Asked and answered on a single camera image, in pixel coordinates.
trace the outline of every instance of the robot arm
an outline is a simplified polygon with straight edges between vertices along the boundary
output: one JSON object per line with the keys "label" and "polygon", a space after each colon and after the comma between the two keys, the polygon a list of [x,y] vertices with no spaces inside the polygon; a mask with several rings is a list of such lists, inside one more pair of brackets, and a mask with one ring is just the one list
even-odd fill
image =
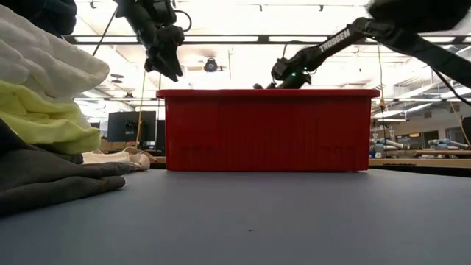
{"label": "robot arm", "polygon": [[174,82],[183,75],[177,47],[185,40],[175,26],[177,16],[169,0],[115,0],[116,17],[125,17],[146,49],[146,71],[158,71]]}
{"label": "robot arm", "polygon": [[325,42],[302,49],[291,59],[278,59],[272,76],[283,83],[269,87],[300,88],[305,82],[311,83],[308,72],[316,70],[327,58],[364,38],[371,38],[395,52],[415,57],[462,85],[471,87],[471,76],[468,74],[471,72],[470,61],[424,40],[417,33],[368,18],[357,18]]}

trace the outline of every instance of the window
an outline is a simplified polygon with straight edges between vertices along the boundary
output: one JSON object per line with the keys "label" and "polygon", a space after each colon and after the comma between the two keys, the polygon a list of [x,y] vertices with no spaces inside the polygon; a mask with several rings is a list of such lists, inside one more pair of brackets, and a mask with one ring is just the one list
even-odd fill
{"label": "window", "polygon": [[[460,111],[459,104],[453,104],[453,107],[457,113]],[[454,113],[453,107],[450,107],[450,113]]]}
{"label": "window", "polygon": [[409,146],[410,149],[422,148],[422,133],[411,133],[408,135],[398,135],[397,142]]}
{"label": "window", "polygon": [[464,139],[463,131],[460,127],[450,128],[446,130],[447,138],[451,141],[459,142],[462,144],[466,143]]}

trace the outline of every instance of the folded fabric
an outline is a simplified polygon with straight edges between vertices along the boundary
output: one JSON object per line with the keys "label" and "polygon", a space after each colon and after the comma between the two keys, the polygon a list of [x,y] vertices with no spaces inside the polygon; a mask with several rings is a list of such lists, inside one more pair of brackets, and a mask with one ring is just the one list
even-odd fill
{"label": "folded fabric", "polygon": [[77,165],[83,164],[83,155],[82,154],[65,155],[65,154],[57,153],[56,150],[51,149],[51,147],[48,146],[48,145],[42,145],[42,144],[36,144],[36,145],[33,145],[32,147],[34,147],[33,150],[50,152],[53,155],[56,155],[59,158],[62,158],[63,160],[67,160],[68,162],[72,162],[72,163],[75,163]]}
{"label": "folded fabric", "polygon": [[67,155],[95,150],[100,131],[82,128],[80,115],[74,103],[52,104],[22,85],[0,80],[0,119],[28,144],[48,145]]}
{"label": "folded fabric", "polygon": [[86,152],[82,154],[83,163],[109,163],[119,162],[131,165],[131,170],[145,171],[150,168],[150,162],[154,162],[155,158],[149,153],[138,150],[136,148],[126,148],[122,152],[114,154],[103,154],[101,151]]}
{"label": "folded fabric", "polygon": [[108,64],[0,5],[0,80],[44,99],[71,99],[101,84]]}
{"label": "folded fabric", "polygon": [[0,216],[121,188],[123,163],[77,165],[24,143],[0,120]]}
{"label": "folded fabric", "polygon": [[74,0],[1,0],[0,4],[59,38],[71,34],[77,22]]}

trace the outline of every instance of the yellow cloth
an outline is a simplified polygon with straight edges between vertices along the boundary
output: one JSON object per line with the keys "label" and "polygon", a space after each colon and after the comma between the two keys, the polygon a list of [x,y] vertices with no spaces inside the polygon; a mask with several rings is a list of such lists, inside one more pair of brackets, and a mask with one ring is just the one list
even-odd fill
{"label": "yellow cloth", "polygon": [[0,80],[0,118],[28,144],[47,144],[67,155],[95,150],[100,131],[81,128],[76,104],[47,102],[22,85]]}

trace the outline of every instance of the gray cloth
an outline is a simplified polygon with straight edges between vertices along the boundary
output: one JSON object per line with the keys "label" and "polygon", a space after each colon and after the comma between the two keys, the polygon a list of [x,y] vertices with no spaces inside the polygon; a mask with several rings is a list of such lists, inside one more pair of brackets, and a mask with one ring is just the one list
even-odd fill
{"label": "gray cloth", "polygon": [[123,163],[77,165],[24,143],[0,119],[0,216],[124,186]]}
{"label": "gray cloth", "polygon": [[46,144],[36,144],[34,146],[30,146],[30,148],[31,148],[31,150],[51,152],[52,154],[58,156],[59,158],[62,158],[64,160],[67,160],[67,161],[75,163],[75,164],[82,164],[83,163],[83,155],[82,154],[75,154],[75,155],[60,154],[60,153],[57,152],[57,150],[52,149],[50,146],[48,146]]}

